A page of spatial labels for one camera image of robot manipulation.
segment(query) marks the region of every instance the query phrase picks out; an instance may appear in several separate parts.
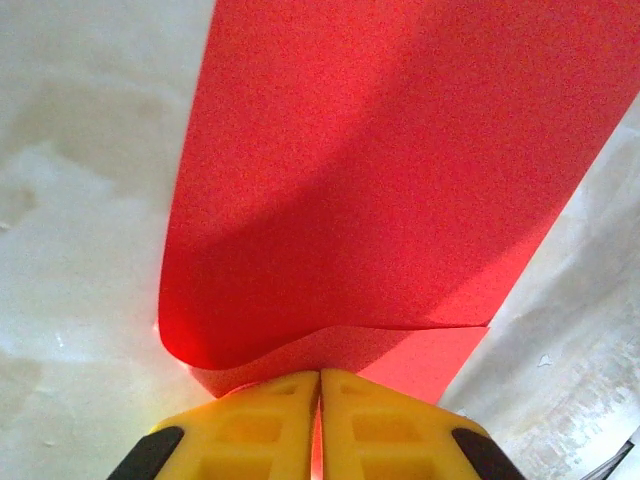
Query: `dirty white floor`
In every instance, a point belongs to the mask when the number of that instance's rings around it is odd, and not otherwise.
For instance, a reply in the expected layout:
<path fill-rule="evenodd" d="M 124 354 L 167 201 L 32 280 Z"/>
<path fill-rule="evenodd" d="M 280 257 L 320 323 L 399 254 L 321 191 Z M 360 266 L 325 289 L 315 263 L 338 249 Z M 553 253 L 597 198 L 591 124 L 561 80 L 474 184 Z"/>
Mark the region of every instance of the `dirty white floor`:
<path fill-rule="evenodd" d="M 151 332 L 211 8 L 0 2 L 2 479 L 104 478 L 208 399 Z M 639 247 L 636 101 L 441 402 L 528 478 L 579 479 L 640 422 Z"/>

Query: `red paper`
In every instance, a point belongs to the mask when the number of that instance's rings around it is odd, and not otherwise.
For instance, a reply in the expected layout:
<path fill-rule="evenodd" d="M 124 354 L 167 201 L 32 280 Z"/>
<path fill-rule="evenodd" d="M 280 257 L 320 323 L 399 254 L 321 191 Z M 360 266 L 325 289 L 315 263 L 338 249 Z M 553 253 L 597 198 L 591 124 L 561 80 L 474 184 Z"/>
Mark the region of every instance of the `red paper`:
<path fill-rule="evenodd" d="M 221 397 L 298 370 L 340 368 L 435 403 L 486 331 L 485 327 L 413 332 L 329 327 L 236 368 L 192 368 L 191 372 L 215 397 Z"/>
<path fill-rule="evenodd" d="M 168 231 L 166 347 L 241 369 L 330 326 L 487 325 L 640 88 L 639 24 L 636 0 L 219 0 Z M 437 388 L 449 348 L 429 347 Z"/>

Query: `white floor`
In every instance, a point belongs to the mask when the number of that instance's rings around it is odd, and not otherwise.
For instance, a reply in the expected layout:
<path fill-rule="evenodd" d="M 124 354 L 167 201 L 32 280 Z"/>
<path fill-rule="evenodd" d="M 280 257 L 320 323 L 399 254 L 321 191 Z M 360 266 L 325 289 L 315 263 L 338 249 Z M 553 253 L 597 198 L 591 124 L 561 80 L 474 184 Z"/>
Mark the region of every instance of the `white floor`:
<path fill-rule="evenodd" d="M 2 479 L 104 478 L 208 398 L 152 324 L 211 3 L 0 2 Z M 639 227 L 636 101 L 441 402 L 528 478 L 640 423 Z"/>

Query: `black rubber pad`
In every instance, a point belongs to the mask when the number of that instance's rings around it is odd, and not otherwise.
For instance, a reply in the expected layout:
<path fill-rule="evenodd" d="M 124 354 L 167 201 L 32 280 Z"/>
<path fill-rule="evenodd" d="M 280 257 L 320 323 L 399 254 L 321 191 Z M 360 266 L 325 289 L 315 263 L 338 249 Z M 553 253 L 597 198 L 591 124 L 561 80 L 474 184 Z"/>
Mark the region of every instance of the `black rubber pad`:
<path fill-rule="evenodd" d="M 180 427 L 167 427 L 142 437 L 107 480 L 153 480 L 183 436 Z"/>
<path fill-rule="evenodd" d="M 525 480 L 496 442 L 466 428 L 451 432 L 481 480 Z"/>

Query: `yellow clamp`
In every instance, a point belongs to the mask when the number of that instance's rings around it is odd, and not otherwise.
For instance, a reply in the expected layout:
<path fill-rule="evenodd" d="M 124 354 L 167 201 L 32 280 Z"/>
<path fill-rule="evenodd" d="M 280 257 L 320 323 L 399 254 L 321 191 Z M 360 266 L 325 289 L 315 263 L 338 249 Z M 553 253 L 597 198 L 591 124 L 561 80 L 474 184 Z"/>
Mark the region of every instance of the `yellow clamp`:
<path fill-rule="evenodd" d="M 168 418 L 108 480 L 523 480 L 471 420 L 341 370 L 298 372 Z"/>

